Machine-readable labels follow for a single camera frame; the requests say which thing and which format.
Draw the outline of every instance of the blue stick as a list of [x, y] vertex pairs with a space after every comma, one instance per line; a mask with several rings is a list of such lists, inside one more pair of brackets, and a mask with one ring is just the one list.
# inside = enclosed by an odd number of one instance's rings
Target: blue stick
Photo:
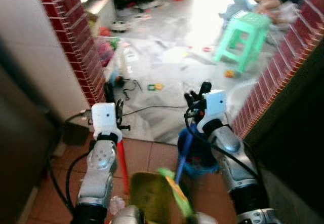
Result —
[[[195, 129], [196, 129], [196, 124], [191, 124], [190, 128], [194, 132]], [[193, 140], [193, 135], [190, 134], [190, 132], [188, 132], [188, 134], [186, 136], [186, 141], [185, 141], [185, 143], [183, 145], [183, 149], [182, 149], [182, 151], [180, 153], [179, 167], [178, 167], [177, 175], [176, 175], [176, 184], [179, 184], [179, 181], [180, 181], [180, 178], [181, 178], [181, 175], [182, 175], [182, 171], [183, 171], [183, 166], [184, 166], [184, 164], [186, 162], [186, 158], [187, 158], [187, 155], [189, 153], [189, 149], [190, 149], [192, 140]]]

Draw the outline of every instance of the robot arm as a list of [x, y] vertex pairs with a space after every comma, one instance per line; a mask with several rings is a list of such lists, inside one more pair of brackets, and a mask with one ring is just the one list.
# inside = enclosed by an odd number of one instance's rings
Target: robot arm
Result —
[[72, 224], [104, 223], [116, 170], [116, 144], [122, 139], [114, 103], [97, 103], [91, 110], [96, 144], [87, 157]]
[[[234, 202], [238, 223], [280, 224], [275, 211], [268, 208], [263, 183], [260, 181], [261, 178], [252, 157], [247, 154], [243, 141], [220, 120], [226, 112], [224, 91], [213, 90], [203, 94], [198, 106], [200, 106], [199, 110], [203, 110], [204, 117], [199, 121], [197, 129], [209, 137], [212, 154], [221, 166], [224, 181]], [[216, 150], [218, 148], [238, 159], [254, 174], [230, 157], [220, 153]]]

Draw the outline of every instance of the plastic bag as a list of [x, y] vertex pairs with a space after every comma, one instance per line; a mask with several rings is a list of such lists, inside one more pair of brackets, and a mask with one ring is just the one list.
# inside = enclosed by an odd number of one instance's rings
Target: plastic bag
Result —
[[125, 208], [125, 201], [121, 197], [114, 196], [110, 199], [109, 212], [112, 215], [116, 215], [123, 208]]

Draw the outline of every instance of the wall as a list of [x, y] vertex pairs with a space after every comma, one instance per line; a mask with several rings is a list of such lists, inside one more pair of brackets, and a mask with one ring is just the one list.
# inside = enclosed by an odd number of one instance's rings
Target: wall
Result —
[[309, 54], [323, 36], [324, 1], [306, 0], [296, 23], [279, 44], [271, 62], [233, 121], [236, 134], [244, 138], [251, 131], [301, 66], [307, 62]]
[[40, 0], [0, 0], [0, 36], [31, 83], [65, 119], [89, 108]]
[[101, 60], [80, 0], [42, 0], [53, 30], [89, 105], [104, 102]]

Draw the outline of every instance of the brick wall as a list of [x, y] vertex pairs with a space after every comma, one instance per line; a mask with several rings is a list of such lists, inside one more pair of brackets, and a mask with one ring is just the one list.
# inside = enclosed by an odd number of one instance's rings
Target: brick wall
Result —
[[41, 2], [88, 103], [105, 101], [105, 78], [81, 1]]
[[276, 96], [295, 76], [324, 36], [324, 0], [306, 0], [299, 18], [278, 46], [268, 67], [259, 77], [233, 121], [235, 132], [244, 138]]

